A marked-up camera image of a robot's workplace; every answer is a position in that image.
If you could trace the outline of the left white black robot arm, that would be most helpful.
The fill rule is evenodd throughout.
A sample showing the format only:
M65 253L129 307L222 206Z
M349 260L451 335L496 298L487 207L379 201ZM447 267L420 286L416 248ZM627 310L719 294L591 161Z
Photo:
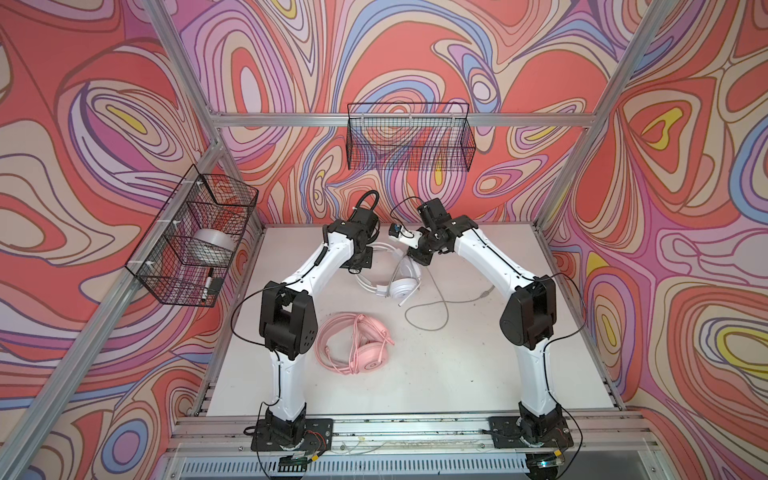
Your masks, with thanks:
M307 435L302 381L304 355L318 335L314 296L340 269L357 274L372 264L380 220L375 213L379 192L369 190L348 219L322 229L322 243L310 258L281 282L270 281L262 292L259 334L272 358L273 398L257 423L258 440L295 448Z

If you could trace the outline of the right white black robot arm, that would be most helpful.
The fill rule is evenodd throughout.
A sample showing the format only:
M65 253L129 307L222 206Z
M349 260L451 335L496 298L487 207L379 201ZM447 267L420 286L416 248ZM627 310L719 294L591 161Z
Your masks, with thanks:
M407 256L428 266L436 254L455 253L474 266L506 299L501 333L514 347L522 383L519 429L531 445L563 420L548 381L546 348L557 322L557 290L548 275L536 276L502 253L469 217L452 217L432 199L417 211L422 226L412 232L392 225L388 235L408 247Z

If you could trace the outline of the pink headphones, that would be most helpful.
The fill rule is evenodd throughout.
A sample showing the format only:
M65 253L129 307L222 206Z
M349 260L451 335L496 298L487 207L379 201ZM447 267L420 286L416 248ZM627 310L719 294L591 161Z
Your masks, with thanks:
M329 342L345 331L351 334L351 348L346 360L337 360L332 356ZM362 313L339 312L319 327L314 352L323 368L350 376L382 368L389 361L390 346L395 346L395 341L381 321Z

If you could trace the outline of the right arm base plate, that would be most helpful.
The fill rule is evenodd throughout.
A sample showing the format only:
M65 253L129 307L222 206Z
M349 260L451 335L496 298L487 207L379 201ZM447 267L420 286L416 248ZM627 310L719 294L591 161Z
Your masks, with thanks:
M519 416L494 416L488 418L488 427L482 433L489 435L496 449L543 449L565 451L574 446L567 422L557 418L549 429L539 436L525 430L526 422Z

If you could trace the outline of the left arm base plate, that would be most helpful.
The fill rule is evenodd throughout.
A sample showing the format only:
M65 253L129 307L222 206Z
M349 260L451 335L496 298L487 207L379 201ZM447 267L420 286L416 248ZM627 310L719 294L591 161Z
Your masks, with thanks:
M254 452L321 453L332 447L334 421L331 418L298 419L284 422L277 418L260 419L243 433L251 438Z

